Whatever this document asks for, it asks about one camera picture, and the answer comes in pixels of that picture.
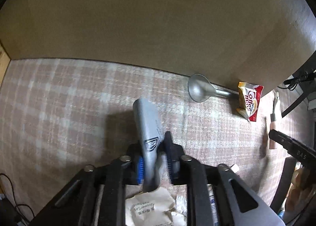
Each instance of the black wire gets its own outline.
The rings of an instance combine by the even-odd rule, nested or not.
[[[34,214],[32,208],[28,204],[17,204],[15,206],[15,209],[18,208],[19,206],[26,206],[27,208],[29,208],[31,210],[31,212],[32,212],[33,218],[35,217],[35,214]]]
[[[278,86],[279,89],[283,89],[283,90],[288,89],[288,90],[290,90],[290,91],[295,90],[296,87],[297,87],[297,83],[295,83],[295,84],[290,84],[290,85],[287,86],[287,87],[279,87],[279,86]]]
[[[0,173],[0,177],[1,177],[1,176],[6,177],[6,178],[9,180],[10,184],[11,184],[12,196],[13,196],[13,200],[14,200],[14,203],[15,203],[15,209],[16,209],[16,211],[20,214],[20,216],[22,217],[22,219],[23,219],[26,223],[30,223],[30,221],[24,216],[24,214],[23,214],[23,213],[21,212],[21,210],[19,209],[19,206],[27,206],[27,207],[31,210],[33,217],[35,217],[32,208],[31,208],[29,205],[27,205],[27,204],[18,204],[18,203],[16,202],[12,181],[10,180],[10,178],[9,178],[5,173]]]

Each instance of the floor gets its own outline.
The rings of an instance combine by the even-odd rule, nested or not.
[[[38,213],[84,165],[101,166],[125,154],[137,141],[132,104],[142,96],[158,107],[164,129],[187,154],[213,166],[237,163],[241,178],[270,204],[287,155],[282,148],[265,153],[263,145],[273,92],[261,99],[257,122],[248,122],[236,113],[237,100],[192,101],[187,81],[109,62],[11,61],[0,89],[0,171],[12,179],[17,201]],[[297,97],[295,91],[280,90],[281,109]],[[278,125],[312,143],[313,123],[304,102]],[[169,186],[166,173],[161,185],[184,194],[185,188]],[[6,181],[4,186],[10,197]]]

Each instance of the silver spoon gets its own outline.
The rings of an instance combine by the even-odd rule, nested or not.
[[[214,88],[208,79],[201,74],[194,74],[189,78],[188,90],[190,97],[195,102],[203,102],[213,95],[223,97],[237,96],[233,93]]]

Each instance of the coffee creamer packet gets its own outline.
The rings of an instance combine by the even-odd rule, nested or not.
[[[237,112],[240,113],[248,121],[256,122],[257,111],[261,98],[263,86],[252,85],[247,82],[239,82],[239,106]]]

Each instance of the small white object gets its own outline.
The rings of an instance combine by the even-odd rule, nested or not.
[[[127,226],[186,226],[185,216],[175,209],[175,200],[168,190],[160,187],[125,201]]]
[[[236,173],[236,172],[239,171],[239,166],[238,166],[237,164],[233,164],[233,165],[230,167],[230,169],[232,169],[232,171],[233,171],[234,173]]]

